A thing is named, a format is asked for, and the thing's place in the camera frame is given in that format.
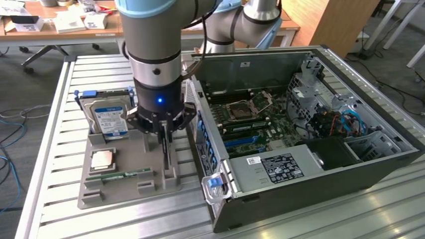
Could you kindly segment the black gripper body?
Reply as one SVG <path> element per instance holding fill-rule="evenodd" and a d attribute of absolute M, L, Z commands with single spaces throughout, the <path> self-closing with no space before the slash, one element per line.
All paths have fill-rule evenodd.
<path fill-rule="evenodd" d="M 151 111 L 159 114 L 160 121 L 167 123 L 167 112 L 176 116 L 184 108 L 181 84 L 171 83 L 163 87 L 148 87 L 136 84 L 139 99 L 137 111 Z"/>

